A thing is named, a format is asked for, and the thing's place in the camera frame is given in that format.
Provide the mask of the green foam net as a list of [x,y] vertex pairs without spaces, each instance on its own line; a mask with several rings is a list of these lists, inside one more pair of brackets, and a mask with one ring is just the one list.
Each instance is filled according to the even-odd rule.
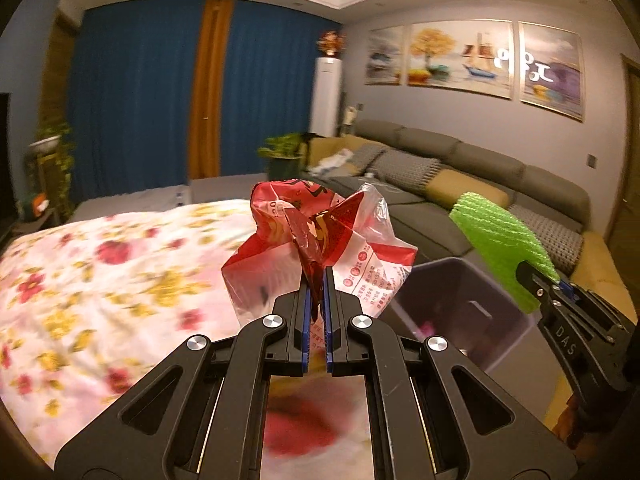
[[452,206],[449,218],[525,314],[535,312],[540,301],[516,279],[521,262],[531,263],[553,284],[559,283],[559,274],[536,235],[514,214],[491,200],[465,192]]

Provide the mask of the red white plastic bag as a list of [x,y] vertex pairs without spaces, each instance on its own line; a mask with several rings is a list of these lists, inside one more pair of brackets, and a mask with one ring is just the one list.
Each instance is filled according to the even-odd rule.
[[374,318],[405,283],[416,246],[396,237],[383,195],[370,183],[343,197],[306,180],[269,181],[250,196],[256,231],[221,272],[242,325],[270,313],[304,278],[315,300],[322,274]]

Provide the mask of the purple trash bin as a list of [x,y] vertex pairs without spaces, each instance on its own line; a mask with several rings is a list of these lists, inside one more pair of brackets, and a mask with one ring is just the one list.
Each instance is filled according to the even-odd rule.
[[493,278],[456,257],[414,266],[380,320],[407,338],[442,336],[485,372],[534,326]]

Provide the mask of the patterned cushion right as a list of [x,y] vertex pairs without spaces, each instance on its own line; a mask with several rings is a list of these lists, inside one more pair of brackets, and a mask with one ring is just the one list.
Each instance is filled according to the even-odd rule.
[[511,205],[509,211],[536,235],[558,270],[566,275],[573,273],[584,244],[579,233],[520,205]]

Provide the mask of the patterned cushion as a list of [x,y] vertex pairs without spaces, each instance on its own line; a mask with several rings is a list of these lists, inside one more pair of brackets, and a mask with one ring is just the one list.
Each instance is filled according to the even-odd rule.
[[422,194],[441,169],[438,158],[396,150],[385,151],[368,168],[378,180],[414,194]]
[[566,275],[573,273],[584,244],[579,233],[520,205],[511,205],[509,211],[536,235],[558,270]]

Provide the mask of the wooden door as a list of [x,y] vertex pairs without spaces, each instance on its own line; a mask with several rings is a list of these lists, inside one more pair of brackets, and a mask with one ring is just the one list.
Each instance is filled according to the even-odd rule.
[[639,64],[623,56],[626,140],[620,185],[606,231],[616,268],[630,275],[639,265]]

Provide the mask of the yellow cushion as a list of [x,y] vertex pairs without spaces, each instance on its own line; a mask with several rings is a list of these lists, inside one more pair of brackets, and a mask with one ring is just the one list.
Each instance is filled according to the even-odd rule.
[[447,210],[451,210],[465,193],[478,194],[502,208],[506,208],[511,203],[509,195],[500,188],[452,169],[440,170],[425,185],[424,193],[432,203]]

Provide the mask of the floral tablecloth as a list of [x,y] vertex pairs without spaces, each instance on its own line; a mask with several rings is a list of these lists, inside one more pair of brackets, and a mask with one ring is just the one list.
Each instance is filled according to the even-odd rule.
[[[240,329],[221,269],[254,233],[246,200],[130,212],[27,235],[1,258],[1,400],[51,469],[63,445],[186,338]],[[364,383],[309,373],[270,389],[262,476],[369,479]]]

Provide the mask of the patterned cushion left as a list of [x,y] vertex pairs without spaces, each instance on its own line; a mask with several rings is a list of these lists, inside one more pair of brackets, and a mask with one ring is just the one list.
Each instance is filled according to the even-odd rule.
[[368,168],[378,180],[414,194],[422,194],[441,169],[438,158],[396,150],[385,151]]

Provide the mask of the right purple painting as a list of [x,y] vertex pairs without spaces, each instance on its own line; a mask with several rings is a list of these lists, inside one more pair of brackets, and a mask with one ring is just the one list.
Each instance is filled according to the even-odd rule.
[[578,122],[585,115],[582,40],[570,30],[519,22],[520,101]]

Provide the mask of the middle sailboat tree painting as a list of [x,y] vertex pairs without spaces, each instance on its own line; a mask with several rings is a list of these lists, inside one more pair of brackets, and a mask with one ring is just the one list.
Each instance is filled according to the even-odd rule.
[[414,23],[407,40],[407,84],[510,100],[514,32],[505,20]]

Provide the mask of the green potted plant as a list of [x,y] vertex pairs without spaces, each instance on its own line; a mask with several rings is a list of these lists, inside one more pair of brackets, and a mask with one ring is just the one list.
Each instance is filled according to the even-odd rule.
[[297,179],[302,166],[303,139],[300,133],[287,133],[265,140],[257,155],[266,160],[269,181]]

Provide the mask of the left landscape painting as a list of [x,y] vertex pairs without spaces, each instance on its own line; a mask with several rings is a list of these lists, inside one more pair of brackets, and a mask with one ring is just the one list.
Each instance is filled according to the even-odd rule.
[[368,32],[364,83],[367,86],[399,86],[404,55],[405,29],[402,26]]

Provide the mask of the orange curtain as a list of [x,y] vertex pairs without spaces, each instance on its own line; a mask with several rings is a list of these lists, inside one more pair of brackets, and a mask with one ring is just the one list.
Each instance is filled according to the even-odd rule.
[[188,139],[191,180],[221,172],[221,105],[232,0],[206,0],[196,49]]

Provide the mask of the wall switch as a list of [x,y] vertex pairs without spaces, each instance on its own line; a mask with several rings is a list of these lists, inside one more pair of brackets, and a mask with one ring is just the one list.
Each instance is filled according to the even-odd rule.
[[588,167],[590,167],[592,169],[596,169],[597,168],[597,162],[598,162],[598,159],[597,159],[596,155],[589,154],[587,156],[587,166]]

